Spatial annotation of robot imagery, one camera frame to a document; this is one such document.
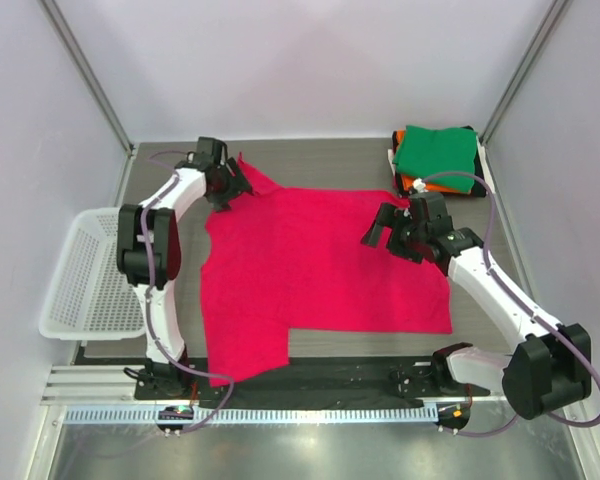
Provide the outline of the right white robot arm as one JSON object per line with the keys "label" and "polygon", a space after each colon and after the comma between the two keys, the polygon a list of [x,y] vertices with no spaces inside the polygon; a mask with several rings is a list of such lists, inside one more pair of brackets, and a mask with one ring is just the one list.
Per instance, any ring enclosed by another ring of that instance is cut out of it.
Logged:
{"label": "right white robot arm", "polygon": [[436,351],[433,388],[453,395],[465,385],[505,396],[514,412],[531,420],[588,398],[591,339],[579,324],[564,325],[534,303],[499,267],[471,229],[457,229],[444,200],[418,196],[407,208],[380,205],[362,244],[383,235],[394,256],[436,267],[464,289],[499,328],[509,354],[458,343]]}

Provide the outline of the pink t shirt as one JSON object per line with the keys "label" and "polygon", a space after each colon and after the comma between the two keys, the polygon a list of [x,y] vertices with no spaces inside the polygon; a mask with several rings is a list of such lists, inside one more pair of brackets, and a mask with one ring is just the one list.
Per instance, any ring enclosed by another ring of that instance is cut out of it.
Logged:
{"label": "pink t shirt", "polygon": [[284,187],[242,169],[253,193],[206,223],[200,305],[213,386],[286,366],[294,329],[451,332],[438,268],[361,242],[391,194]]}

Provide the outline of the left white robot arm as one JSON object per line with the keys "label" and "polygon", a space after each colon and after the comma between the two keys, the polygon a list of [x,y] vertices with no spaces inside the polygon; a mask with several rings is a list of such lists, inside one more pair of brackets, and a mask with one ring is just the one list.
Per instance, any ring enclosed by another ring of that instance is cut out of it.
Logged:
{"label": "left white robot arm", "polygon": [[199,142],[173,167],[159,161],[162,155],[150,161],[169,171],[167,181],[147,199],[124,204],[118,211],[116,264],[141,306],[147,363],[164,368],[159,388],[180,399],[191,391],[195,371],[189,366],[175,305],[182,261],[179,221],[200,200],[224,212],[234,199],[251,195],[253,188],[221,141],[207,146]]}

